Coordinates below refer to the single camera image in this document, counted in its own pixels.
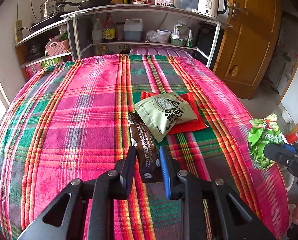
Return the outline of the brown coffee sachet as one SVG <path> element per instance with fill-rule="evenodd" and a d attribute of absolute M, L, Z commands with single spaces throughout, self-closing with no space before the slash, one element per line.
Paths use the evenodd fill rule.
<path fill-rule="evenodd" d="M 142 182 L 162 182 L 160 159 L 149 129 L 137 113 L 128 113 L 128 123 L 131 143 L 137 150 Z"/>

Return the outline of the pink-lidded storage box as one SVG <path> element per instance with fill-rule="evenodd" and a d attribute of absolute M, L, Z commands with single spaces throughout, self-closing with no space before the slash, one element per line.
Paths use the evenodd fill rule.
<path fill-rule="evenodd" d="M 162 55 L 162 56 L 174 56 L 174 57 L 185 57 L 192 59 L 193 57 L 188 52 L 181 49 L 174 48 L 162 48 L 162 47 L 133 47 L 130 52 L 132 55 Z"/>

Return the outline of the wooden door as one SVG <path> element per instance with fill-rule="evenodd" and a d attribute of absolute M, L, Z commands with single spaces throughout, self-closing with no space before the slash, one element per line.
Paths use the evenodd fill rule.
<path fill-rule="evenodd" d="M 251 99 L 271 61 L 281 22 L 280 0 L 230 0 L 214 73 L 238 98 Z"/>

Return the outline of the plaid pink tablecloth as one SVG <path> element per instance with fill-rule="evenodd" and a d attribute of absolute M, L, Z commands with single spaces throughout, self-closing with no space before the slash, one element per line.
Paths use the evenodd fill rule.
<path fill-rule="evenodd" d="M 225 180 L 280 239 L 289 204 L 277 165 L 252 167 L 250 114 L 201 62 L 185 57 L 107 55 L 36 73 L 0 125 L 0 232 L 17 239 L 74 178 L 94 179 L 128 151 L 128 113 L 143 92 L 191 93 L 208 127 L 162 141 L 182 168 Z"/>

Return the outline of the pink basket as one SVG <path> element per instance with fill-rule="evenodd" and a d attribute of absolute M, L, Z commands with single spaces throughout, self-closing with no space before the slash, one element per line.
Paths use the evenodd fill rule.
<path fill-rule="evenodd" d="M 60 55 L 70 51 L 69 40 L 60 42 L 49 42 L 46 45 L 46 51 L 48 56 Z"/>

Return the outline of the steel steamer pot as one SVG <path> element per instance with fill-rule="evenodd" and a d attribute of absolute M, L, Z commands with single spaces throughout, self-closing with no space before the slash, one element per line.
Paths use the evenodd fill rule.
<path fill-rule="evenodd" d="M 41 19 L 64 12 L 67 0 L 45 0 L 40 6 Z"/>

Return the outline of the pink utensil holder box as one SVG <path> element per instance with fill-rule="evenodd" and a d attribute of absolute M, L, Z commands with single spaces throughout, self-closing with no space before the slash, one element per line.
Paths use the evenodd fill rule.
<path fill-rule="evenodd" d="M 154 0 L 154 5 L 171 7 L 173 6 L 174 0 Z"/>

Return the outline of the green snack bag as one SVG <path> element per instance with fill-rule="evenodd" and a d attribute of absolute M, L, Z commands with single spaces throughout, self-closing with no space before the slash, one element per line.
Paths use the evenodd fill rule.
<path fill-rule="evenodd" d="M 263 119 L 251 119 L 251 129 L 248 133 L 248 150 L 251 156 L 252 166 L 257 170 L 267 170 L 274 161 L 264 155 L 267 144 L 282 145 L 284 136 L 277 124 L 278 116 L 271 113 Z"/>

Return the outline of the red thermos flask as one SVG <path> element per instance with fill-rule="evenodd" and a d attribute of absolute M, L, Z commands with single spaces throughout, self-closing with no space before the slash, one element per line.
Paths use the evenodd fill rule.
<path fill-rule="evenodd" d="M 292 144 L 294 142 L 298 141 L 298 132 L 295 133 L 288 133 L 285 135 L 285 138 L 288 142 L 288 144 Z"/>

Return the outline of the white electric kettle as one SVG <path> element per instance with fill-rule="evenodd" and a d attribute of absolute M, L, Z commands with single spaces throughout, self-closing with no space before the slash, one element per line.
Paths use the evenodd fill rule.
<path fill-rule="evenodd" d="M 219 0 L 199 0 L 197 12 L 203 15 L 217 18 L 227 11 L 227 0 L 223 0 L 223 9 L 219 9 Z"/>

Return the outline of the black frying pan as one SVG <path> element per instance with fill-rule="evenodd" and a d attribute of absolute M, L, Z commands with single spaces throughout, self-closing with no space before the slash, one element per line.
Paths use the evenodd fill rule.
<path fill-rule="evenodd" d="M 67 4 L 72 7 L 78 7 L 78 9 L 83 10 L 83 9 L 88 9 L 88 8 L 93 8 L 93 7 L 110 5 L 111 2 L 112 2 L 112 0 L 86 0 L 86 1 L 81 1 L 78 3 L 62 2 L 61 4 Z"/>

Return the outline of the metal kitchen shelf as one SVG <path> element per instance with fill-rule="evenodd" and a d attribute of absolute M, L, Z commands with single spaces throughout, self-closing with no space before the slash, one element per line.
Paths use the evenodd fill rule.
<path fill-rule="evenodd" d="M 15 44 L 23 69 L 70 55 L 91 57 L 104 48 L 128 52 L 136 46 L 197 51 L 210 67 L 220 29 L 213 16 L 175 7 L 116 4 L 59 14 L 56 22 L 34 31 Z"/>

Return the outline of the white oil jug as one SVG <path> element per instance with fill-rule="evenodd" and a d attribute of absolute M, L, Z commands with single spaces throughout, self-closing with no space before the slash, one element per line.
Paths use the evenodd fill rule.
<path fill-rule="evenodd" d="M 127 18 L 124 26 L 125 41 L 142 41 L 143 22 L 142 18 Z"/>

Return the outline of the clear plastic container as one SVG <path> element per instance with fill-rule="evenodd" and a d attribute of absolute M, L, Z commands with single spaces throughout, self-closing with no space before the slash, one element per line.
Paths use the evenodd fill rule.
<path fill-rule="evenodd" d="M 174 7 L 182 10 L 197 10 L 199 0 L 174 0 Z"/>

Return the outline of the soy sauce bottle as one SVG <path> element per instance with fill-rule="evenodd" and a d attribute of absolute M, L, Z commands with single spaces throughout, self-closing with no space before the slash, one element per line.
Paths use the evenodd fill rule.
<path fill-rule="evenodd" d="M 108 12 L 106 15 L 102 35 L 104 42 L 112 42 L 115 39 L 115 25 L 110 12 Z"/>

